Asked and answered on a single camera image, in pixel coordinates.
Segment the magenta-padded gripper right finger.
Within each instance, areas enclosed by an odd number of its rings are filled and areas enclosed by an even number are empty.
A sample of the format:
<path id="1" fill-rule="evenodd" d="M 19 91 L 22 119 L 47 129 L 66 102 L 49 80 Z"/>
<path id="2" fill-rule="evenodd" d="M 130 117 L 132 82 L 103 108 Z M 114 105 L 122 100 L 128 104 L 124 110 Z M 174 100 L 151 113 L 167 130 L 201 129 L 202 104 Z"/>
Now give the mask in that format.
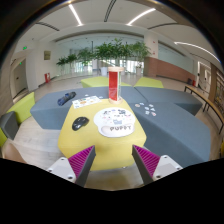
<path id="1" fill-rule="evenodd" d="M 153 181 L 159 180 L 182 169 L 182 167 L 168 155 L 158 156 L 137 145 L 132 146 L 132 156 L 144 185 L 148 185 Z"/>

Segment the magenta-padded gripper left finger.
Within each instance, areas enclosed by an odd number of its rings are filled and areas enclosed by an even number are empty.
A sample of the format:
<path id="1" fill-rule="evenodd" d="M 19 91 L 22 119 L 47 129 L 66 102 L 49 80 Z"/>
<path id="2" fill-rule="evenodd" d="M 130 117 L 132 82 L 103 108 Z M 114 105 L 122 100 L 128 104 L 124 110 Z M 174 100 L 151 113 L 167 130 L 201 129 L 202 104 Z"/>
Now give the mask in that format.
<path id="1" fill-rule="evenodd" d="M 90 146 L 70 158 L 59 158 L 47 171 L 84 187 L 95 156 L 95 146 Z"/>

